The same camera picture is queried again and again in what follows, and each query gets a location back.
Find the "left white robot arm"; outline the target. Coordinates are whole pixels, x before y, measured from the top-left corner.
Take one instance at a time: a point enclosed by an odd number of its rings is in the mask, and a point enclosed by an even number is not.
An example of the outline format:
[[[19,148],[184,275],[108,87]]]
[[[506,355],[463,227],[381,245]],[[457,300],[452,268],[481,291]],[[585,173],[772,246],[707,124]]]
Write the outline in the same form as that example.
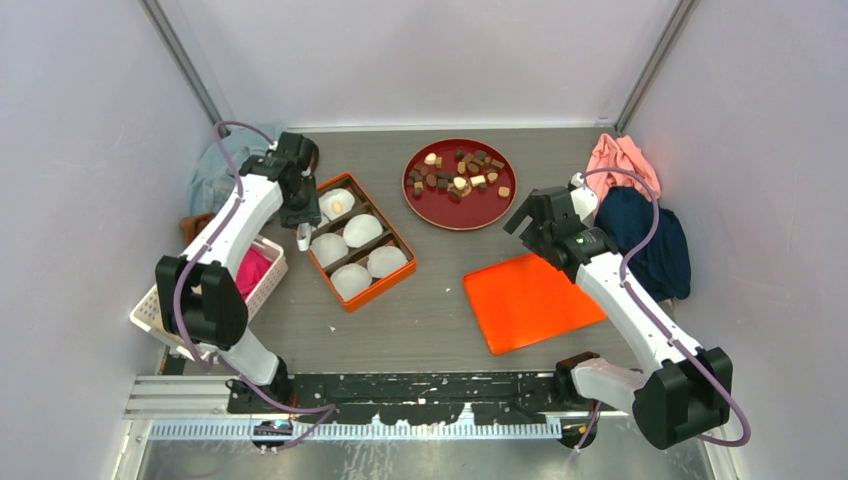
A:
[[[162,257],[155,268],[165,331],[178,336],[196,361],[219,355],[244,383],[254,384],[253,400],[269,413],[290,403],[287,367],[249,329],[236,277],[272,216],[295,231],[300,250],[308,249],[322,221],[314,176],[319,158],[311,139],[281,133],[265,153],[236,168],[229,198],[184,252]]]

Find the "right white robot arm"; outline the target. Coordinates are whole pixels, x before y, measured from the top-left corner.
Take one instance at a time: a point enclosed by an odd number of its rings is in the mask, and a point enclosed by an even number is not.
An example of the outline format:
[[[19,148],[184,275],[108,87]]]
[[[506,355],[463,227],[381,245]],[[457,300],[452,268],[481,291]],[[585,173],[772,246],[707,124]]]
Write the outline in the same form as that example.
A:
[[[590,401],[620,410],[657,449],[705,438],[736,406],[731,359],[720,348],[704,349],[654,304],[610,237],[585,225],[577,196],[575,187],[534,189],[504,229],[602,309],[640,368],[613,365],[594,352],[568,358],[556,366],[556,400],[571,411]]]

